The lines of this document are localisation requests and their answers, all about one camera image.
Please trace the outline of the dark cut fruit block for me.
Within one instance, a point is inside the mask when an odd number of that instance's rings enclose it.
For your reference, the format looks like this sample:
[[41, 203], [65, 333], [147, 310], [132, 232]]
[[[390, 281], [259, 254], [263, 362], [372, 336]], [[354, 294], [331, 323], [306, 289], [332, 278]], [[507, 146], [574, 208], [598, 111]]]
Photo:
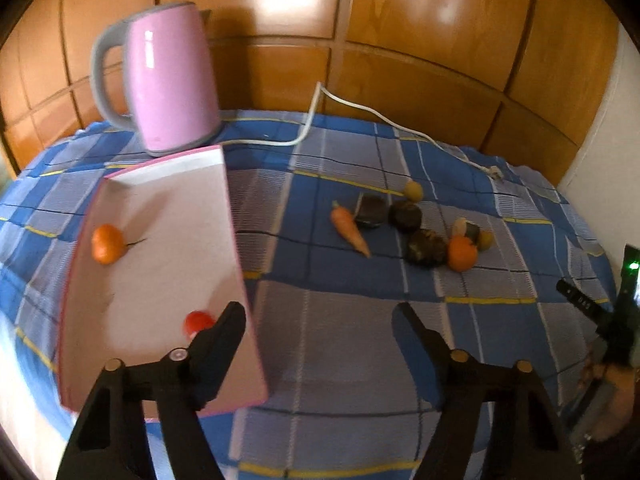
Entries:
[[361, 193], [354, 212], [356, 225], [365, 230], [377, 229], [386, 222], [387, 211], [387, 203], [383, 197]]

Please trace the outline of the orange toy carrot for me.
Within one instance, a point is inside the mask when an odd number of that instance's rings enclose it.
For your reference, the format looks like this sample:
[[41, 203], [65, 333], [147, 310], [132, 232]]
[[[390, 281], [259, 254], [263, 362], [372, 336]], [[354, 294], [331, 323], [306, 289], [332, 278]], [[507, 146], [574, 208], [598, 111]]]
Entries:
[[360, 233], [352, 213], [337, 202], [332, 203], [330, 220], [336, 232], [346, 240], [346, 242], [366, 258], [371, 257], [370, 248]]

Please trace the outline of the small red tomato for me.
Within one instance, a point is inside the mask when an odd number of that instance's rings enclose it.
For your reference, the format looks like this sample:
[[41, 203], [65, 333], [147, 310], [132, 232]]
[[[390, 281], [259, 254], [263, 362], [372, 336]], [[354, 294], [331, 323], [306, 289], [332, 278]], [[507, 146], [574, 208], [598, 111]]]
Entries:
[[189, 339], [193, 339], [202, 330], [208, 330], [216, 324], [216, 318], [207, 311], [190, 312], [183, 320], [183, 331]]

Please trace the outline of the small olive fruit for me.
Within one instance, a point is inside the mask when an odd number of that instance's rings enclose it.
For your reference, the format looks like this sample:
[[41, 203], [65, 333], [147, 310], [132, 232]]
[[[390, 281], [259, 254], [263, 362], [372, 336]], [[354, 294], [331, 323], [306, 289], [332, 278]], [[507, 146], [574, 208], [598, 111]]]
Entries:
[[487, 230], [480, 230], [477, 239], [477, 248], [480, 252], [486, 252], [495, 243], [494, 233]]

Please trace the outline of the orange tangerine on cloth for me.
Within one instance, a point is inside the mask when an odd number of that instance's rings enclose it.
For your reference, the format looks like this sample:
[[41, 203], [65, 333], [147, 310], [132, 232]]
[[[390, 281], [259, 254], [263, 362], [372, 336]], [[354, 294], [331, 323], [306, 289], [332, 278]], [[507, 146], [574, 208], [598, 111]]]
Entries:
[[458, 273], [469, 271], [476, 265], [477, 257], [477, 247], [469, 237], [456, 235], [450, 238], [447, 264], [451, 270]]

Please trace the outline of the white and dark cut piece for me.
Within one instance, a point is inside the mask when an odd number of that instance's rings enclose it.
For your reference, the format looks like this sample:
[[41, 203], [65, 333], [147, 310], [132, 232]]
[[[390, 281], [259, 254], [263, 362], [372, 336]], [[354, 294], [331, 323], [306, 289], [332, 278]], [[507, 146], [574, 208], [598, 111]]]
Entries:
[[476, 223], [463, 217], [457, 218], [451, 227], [452, 236], [464, 236], [474, 245], [476, 245], [480, 239], [480, 232], [482, 232], [482, 230]]

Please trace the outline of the orange tangerine on tray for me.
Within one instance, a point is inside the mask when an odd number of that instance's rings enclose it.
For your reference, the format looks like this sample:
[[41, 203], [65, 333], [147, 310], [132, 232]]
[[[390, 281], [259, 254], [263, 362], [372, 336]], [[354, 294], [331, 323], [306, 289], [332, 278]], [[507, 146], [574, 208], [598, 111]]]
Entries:
[[98, 226], [92, 233], [91, 252], [96, 262], [108, 266], [122, 258], [127, 244], [122, 231], [116, 226], [105, 223]]

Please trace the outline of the dark lumpy fruit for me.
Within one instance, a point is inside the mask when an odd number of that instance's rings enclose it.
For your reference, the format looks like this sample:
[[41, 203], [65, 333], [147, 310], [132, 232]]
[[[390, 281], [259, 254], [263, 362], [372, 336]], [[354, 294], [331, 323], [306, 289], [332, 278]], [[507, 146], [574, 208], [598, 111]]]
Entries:
[[447, 263], [448, 245], [435, 231], [420, 229], [408, 237], [404, 258], [418, 268], [434, 269]]

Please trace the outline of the pink rimmed white tray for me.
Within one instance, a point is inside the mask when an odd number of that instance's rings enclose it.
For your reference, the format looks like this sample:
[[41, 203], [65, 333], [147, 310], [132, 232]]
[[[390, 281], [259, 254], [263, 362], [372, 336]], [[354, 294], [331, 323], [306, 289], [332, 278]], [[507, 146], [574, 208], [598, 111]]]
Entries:
[[[92, 258], [101, 224], [127, 249], [104, 266]], [[216, 320], [247, 304], [221, 146], [145, 162], [102, 179], [70, 259], [58, 326], [58, 394], [79, 412], [110, 359], [155, 362], [190, 339], [183, 320]]]

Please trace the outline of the dark round fruit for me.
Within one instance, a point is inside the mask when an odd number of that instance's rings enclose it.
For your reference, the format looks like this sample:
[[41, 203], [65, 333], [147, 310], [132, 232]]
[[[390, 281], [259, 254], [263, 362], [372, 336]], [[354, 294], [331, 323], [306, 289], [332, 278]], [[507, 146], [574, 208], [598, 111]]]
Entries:
[[421, 229], [422, 211], [411, 200], [395, 200], [388, 208], [387, 221], [403, 236]]

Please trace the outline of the small yellow-green fruit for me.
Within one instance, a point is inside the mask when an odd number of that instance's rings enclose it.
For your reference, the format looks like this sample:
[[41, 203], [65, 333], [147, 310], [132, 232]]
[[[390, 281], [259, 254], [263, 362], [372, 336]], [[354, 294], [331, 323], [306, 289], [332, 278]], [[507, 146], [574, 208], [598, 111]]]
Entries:
[[424, 199], [424, 191], [422, 185], [419, 182], [410, 180], [406, 183], [402, 190], [402, 195], [406, 200], [410, 200], [413, 203], [420, 203]]

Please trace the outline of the blue plaid tablecloth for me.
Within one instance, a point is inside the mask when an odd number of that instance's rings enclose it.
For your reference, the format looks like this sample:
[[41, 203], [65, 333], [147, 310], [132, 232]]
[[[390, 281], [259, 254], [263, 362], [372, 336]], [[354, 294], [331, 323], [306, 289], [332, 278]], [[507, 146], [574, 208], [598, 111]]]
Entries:
[[[555, 404], [576, 388], [593, 328], [556, 291], [599, 304], [615, 294], [608, 258], [538, 172], [472, 148], [432, 145], [362, 120], [224, 114], [233, 222], [269, 400], [206, 418], [230, 479], [407, 479], [438, 416], [416, 393], [392, 334], [408, 301], [475, 359], [533, 363]], [[135, 136], [97, 122], [48, 148], [1, 195], [1, 422], [32, 472], [52, 479], [73, 428], [58, 403], [56, 329], [82, 217], [103, 177], [142, 162]], [[399, 234], [368, 234], [371, 258], [332, 228], [333, 203], [393, 200], [422, 185], [423, 224], [447, 235], [468, 219], [494, 242], [465, 273], [425, 271]]]

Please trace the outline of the pink electric kettle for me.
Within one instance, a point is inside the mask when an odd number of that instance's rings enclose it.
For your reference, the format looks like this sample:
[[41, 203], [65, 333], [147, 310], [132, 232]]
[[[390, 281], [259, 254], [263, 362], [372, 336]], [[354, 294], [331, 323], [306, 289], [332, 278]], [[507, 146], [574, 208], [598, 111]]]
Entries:
[[[117, 47], [126, 115], [116, 112], [106, 93], [104, 61]], [[102, 117], [137, 133], [154, 157], [197, 148], [221, 128], [204, 24], [191, 1], [153, 6], [107, 27], [92, 47], [90, 86]]]

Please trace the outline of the wooden wall panelling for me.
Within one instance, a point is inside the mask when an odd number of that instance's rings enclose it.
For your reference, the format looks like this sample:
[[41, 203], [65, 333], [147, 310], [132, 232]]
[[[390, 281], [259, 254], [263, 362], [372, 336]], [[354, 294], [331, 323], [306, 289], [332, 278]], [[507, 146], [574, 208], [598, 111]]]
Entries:
[[[1, 8], [1, 158], [21, 171], [100, 115], [99, 34], [180, 0], [20, 0]], [[331, 115], [366, 107], [435, 139], [562, 179], [597, 115], [618, 46], [604, 0], [190, 0], [220, 105]]]

